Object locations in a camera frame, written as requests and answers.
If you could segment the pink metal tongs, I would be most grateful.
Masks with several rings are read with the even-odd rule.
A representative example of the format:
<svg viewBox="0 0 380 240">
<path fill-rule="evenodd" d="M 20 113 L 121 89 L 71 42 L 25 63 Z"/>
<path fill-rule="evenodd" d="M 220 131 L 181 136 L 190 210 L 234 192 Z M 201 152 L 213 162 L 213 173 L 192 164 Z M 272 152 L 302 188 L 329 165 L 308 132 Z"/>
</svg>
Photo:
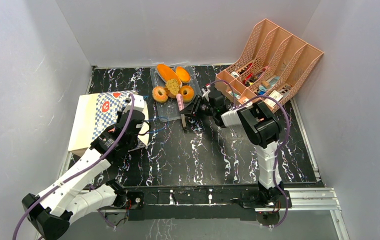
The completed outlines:
<svg viewBox="0 0 380 240">
<path fill-rule="evenodd" d="M 178 93 L 176 95 L 176 99 L 177 99 L 177 103 L 178 103 L 178 108 L 179 108 L 179 111 L 183 110 L 184 109 L 184 101 L 183 101 L 183 97 L 180 93 Z M 182 123 L 182 127 L 183 129 L 186 131 L 188 130 L 187 128 L 187 123 L 186 123 L 186 119 L 185 119 L 185 115 L 181 114 L 180 115 L 181 117 L 181 123 Z"/>
</svg>

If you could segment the pink sugared bread slice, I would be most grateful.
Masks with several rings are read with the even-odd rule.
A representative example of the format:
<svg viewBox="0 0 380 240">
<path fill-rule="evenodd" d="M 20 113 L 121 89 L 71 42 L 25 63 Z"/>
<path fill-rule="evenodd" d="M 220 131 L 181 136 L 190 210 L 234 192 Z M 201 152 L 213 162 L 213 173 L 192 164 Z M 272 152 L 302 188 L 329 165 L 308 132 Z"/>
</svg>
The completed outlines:
<svg viewBox="0 0 380 240">
<path fill-rule="evenodd" d="M 182 87 L 182 81 L 180 80 L 176 72 L 169 66 L 161 63 L 156 66 L 156 70 L 165 83 L 171 79 L 176 79 L 178 81 L 179 86 Z"/>
</svg>

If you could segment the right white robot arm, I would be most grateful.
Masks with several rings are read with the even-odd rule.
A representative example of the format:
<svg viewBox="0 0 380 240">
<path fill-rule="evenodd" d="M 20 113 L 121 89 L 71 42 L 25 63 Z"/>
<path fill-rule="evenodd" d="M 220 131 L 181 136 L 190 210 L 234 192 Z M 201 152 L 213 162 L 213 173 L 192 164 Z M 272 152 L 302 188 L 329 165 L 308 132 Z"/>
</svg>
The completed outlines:
<svg viewBox="0 0 380 240">
<path fill-rule="evenodd" d="M 251 196 L 243 194 L 237 202 L 266 207 L 278 202 L 283 187 L 275 160 L 282 128 L 265 102 L 248 101 L 245 106 L 228 108 L 221 93 L 206 92 L 196 95 L 180 113 L 194 119 L 212 117 L 221 128 L 242 126 L 258 156 L 259 192 Z"/>
</svg>

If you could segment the sugared orange fake donut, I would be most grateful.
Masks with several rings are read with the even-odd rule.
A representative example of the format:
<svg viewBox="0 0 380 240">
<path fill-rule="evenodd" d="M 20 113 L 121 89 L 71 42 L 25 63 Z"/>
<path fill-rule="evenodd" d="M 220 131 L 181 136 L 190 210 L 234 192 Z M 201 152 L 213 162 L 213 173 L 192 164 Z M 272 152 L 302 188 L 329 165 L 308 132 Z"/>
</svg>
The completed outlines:
<svg viewBox="0 0 380 240">
<path fill-rule="evenodd" d="M 158 103 L 165 103 L 168 100 L 168 93 L 162 86 L 156 86 L 152 90 L 152 97 Z"/>
</svg>

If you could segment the small yellow fake bread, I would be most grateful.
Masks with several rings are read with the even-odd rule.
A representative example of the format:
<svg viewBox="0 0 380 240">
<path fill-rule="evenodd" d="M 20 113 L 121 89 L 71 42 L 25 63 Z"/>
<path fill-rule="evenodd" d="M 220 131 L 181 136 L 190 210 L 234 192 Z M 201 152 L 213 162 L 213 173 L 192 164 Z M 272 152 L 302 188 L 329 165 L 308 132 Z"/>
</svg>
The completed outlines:
<svg viewBox="0 0 380 240">
<path fill-rule="evenodd" d="M 176 78 L 172 78 L 172 79 L 168 80 L 165 84 L 165 87 L 164 87 L 167 95 L 173 99 L 175 99 L 176 96 L 179 94 L 180 88 L 181 88 L 180 80 L 178 80 Z"/>
</svg>

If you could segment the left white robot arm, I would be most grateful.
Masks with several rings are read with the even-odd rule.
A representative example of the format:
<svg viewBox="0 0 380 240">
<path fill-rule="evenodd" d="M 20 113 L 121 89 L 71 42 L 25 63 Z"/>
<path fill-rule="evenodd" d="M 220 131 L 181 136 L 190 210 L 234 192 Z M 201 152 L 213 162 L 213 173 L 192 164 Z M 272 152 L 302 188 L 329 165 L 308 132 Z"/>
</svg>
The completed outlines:
<svg viewBox="0 0 380 240">
<path fill-rule="evenodd" d="M 22 199 L 24 214 L 12 238 L 16 239 L 26 219 L 44 239 L 57 240 L 73 222 L 95 210 L 126 206 L 128 191 L 116 180 L 109 180 L 85 194 L 81 191 L 99 173 L 136 148 L 145 120 L 146 115 L 136 109 L 119 112 L 117 122 L 93 140 L 72 168 L 40 193 L 29 193 Z"/>
</svg>

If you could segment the round orange fake bun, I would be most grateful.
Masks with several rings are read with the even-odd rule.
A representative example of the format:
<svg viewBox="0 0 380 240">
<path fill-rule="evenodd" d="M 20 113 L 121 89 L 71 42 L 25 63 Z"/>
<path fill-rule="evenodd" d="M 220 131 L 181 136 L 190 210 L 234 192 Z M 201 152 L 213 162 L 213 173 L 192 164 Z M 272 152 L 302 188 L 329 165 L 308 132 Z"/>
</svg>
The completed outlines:
<svg viewBox="0 0 380 240">
<path fill-rule="evenodd" d="M 191 81 L 191 76 L 185 68 L 178 66 L 175 69 L 175 73 L 183 84 L 187 84 Z"/>
</svg>

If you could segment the brown checkered paper bag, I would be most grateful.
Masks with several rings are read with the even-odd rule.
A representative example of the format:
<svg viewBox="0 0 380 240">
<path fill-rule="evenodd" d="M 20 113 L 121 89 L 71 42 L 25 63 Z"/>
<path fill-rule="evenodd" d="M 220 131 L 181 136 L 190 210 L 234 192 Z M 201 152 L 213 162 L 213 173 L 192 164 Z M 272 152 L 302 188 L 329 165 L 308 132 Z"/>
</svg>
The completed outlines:
<svg viewBox="0 0 380 240">
<path fill-rule="evenodd" d="M 126 99 L 130 94 L 138 95 L 134 91 L 123 90 L 79 96 L 68 151 L 82 156 L 96 137 L 117 122 L 117 112 L 128 105 Z M 143 113 L 145 120 L 148 120 L 148 106 L 145 103 Z"/>
</svg>

